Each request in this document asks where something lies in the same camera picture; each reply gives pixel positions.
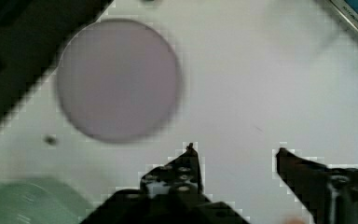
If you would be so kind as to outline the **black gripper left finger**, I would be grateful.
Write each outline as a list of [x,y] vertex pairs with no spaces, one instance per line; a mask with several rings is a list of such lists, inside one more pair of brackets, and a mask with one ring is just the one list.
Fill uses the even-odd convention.
[[223,202],[203,193],[198,152],[185,152],[140,180],[138,189],[122,189],[92,211],[82,224],[249,224]]

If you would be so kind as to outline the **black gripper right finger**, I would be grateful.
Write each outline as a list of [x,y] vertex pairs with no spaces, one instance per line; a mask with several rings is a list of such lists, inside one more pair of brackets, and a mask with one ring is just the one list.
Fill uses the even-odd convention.
[[358,224],[358,169],[329,168],[284,147],[276,154],[276,169],[315,224]]

